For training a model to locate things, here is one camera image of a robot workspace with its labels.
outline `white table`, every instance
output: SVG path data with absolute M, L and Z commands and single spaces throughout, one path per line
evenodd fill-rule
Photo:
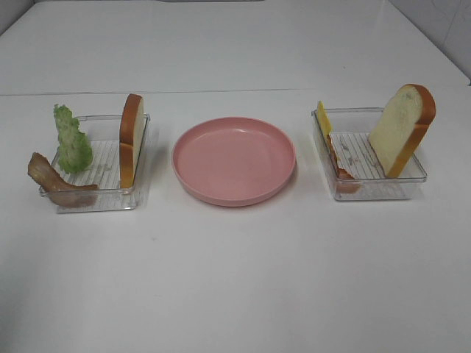
M 40 2 L 0 49 L 1 95 L 469 83 L 387 0 Z
M 54 103 L 119 113 L 126 95 L 0 97 L 0 351 L 467 352 L 469 94 L 429 87 L 438 115 L 406 202 L 334 201 L 310 111 L 378 106 L 396 88 L 146 94 L 154 162 L 133 211 L 57 215 L 26 175 L 51 158 Z M 278 125 L 297 149 L 286 189 L 253 207 L 189 196 L 175 140 L 226 115 Z

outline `clear plastic container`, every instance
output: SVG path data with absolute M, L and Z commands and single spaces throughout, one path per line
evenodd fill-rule
M 337 161 L 331 153 L 314 117 L 314 140 L 324 167 L 330 192 L 337 201 L 405 200 L 411 199 L 416 189 L 427 179 L 427 174 L 415 155 L 408 161 L 398 178 L 384 176 L 367 136 L 381 117 L 383 108 L 326 109 L 333 131 L 333 144 L 355 179 L 339 176 Z
M 93 162 L 87 170 L 66 174 L 57 164 L 58 155 L 52 160 L 52 167 L 68 183 L 73 185 L 97 184 L 98 190 L 74 190 L 46 192 L 42 187 L 39 194 L 57 205 L 57 213 L 96 212 L 111 210 L 133 210 L 142 204 L 149 192 L 148 143 L 150 117 L 145 115 L 144 135 L 141 143 L 134 185 L 120 188 L 119 181 L 119 126 L 120 115 L 77 116 L 80 131 L 87 134 L 93 149 Z

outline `pink plate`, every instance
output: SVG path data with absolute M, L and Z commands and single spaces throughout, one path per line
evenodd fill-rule
M 277 127 L 251 118 L 196 125 L 177 141 L 175 174 L 193 196 L 239 207 L 262 202 L 285 186 L 296 165 L 293 143 Z

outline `white wall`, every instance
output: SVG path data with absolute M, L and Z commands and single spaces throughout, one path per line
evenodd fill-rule
M 34 3 L 34 0 L 0 0 L 0 35 Z
M 471 78 L 471 0 L 389 0 Z

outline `toy bread slice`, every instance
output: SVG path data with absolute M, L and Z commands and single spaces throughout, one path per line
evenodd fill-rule
M 403 171 L 435 114 L 435 101 L 421 85 L 404 85 L 389 100 L 368 137 L 388 178 Z
M 144 101 L 137 94 L 130 94 L 124 105 L 119 128 L 119 171 L 121 188 L 134 183 L 135 169 L 144 134 Z

